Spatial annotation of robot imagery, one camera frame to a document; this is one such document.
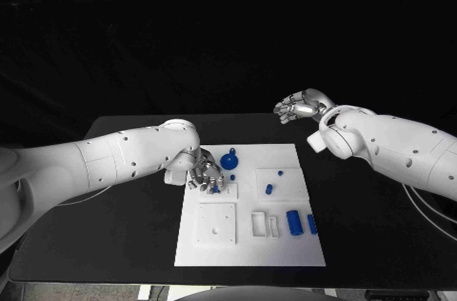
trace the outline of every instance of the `blue small piece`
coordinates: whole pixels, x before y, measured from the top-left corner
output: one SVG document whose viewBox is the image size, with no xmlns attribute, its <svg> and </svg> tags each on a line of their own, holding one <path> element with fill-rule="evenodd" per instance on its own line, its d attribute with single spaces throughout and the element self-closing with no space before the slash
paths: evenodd
<svg viewBox="0 0 457 301">
<path fill-rule="evenodd" d="M 302 227 L 301 227 L 298 212 L 295 210 L 288 211 L 285 215 L 286 215 L 286 221 L 288 221 L 289 234 L 292 236 L 301 235 Z"/>
<path fill-rule="evenodd" d="M 220 158 L 220 166 L 224 170 L 232 170 L 237 166 L 237 157 L 235 156 L 235 149 L 230 148 L 227 154 L 224 154 Z"/>
<path fill-rule="evenodd" d="M 312 214 L 308 214 L 308 215 L 307 215 L 307 223 L 310 224 L 311 234 L 317 234 L 317 229 L 315 229 Z"/>
<path fill-rule="evenodd" d="M 268 184 L 265 193 L 269 195 L 272 190 L 273 190 L 273 187 L 271 184 Z"/>
</svg>

